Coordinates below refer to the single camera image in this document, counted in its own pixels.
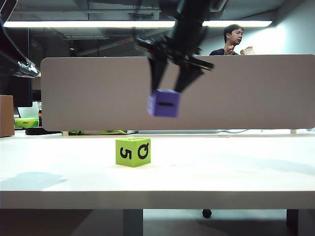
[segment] office chair wheel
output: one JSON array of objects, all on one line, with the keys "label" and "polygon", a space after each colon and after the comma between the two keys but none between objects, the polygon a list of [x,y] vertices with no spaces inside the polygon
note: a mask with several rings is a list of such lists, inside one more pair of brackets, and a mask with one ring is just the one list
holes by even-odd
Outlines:
[{"label": "office chair wheel", "polygon": [[212,211],[209,209],[203,209],[202,211],[202,215],[203,217],[205,217],[206,219],[209,219],[212,215]]}]

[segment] desk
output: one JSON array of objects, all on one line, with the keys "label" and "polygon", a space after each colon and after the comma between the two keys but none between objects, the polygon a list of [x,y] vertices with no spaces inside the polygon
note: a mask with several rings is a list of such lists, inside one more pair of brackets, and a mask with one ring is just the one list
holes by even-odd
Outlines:
[{"label": "desk", "polygon": [[315,135],[142,136],[152,163],[137,168],[115,164],[122,136],[2,138],[1,209],[131,209],[125,219],[142,213],[132,209],[300,209],[314,220]]}]

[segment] floor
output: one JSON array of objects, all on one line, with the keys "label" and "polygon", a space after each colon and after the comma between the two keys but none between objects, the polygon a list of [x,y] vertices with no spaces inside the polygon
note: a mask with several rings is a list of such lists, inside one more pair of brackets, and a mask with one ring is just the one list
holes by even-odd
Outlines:
[{"label": "floor", "polygon": [[286,210],[144,210],[144,236],[294,236]]},{"label": "floor", "polygon": [[[117,211],[0,210],[1,236],[118,236]],[[144,236],[294,236],[285,210],[144,210]]]}]

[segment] green cube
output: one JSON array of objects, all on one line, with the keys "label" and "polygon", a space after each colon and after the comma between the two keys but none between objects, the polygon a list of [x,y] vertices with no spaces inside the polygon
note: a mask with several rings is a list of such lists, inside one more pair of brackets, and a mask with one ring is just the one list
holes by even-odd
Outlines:
[{"label": "green cube", "polygon": [[137,167],[151,163],[151,139],[116,139],[116,164]]}]

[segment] ceiling light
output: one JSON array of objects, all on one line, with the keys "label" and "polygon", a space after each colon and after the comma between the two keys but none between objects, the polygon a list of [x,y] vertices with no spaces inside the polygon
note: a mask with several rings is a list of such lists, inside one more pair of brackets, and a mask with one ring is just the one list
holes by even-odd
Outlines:
[{"label": "ceiling light", "polygon": [[[174,21],[7,21],[7,28],[170,28]],[[267,27],[271,21],[205,21],[204,26],[226,27],[239,24],[243,27]]]},{"label": "ceiling light", "polygon": [[203,26],[226,27],[232,24],[238,24],[242,27],[267,27],[272,21],[205,21]]}]

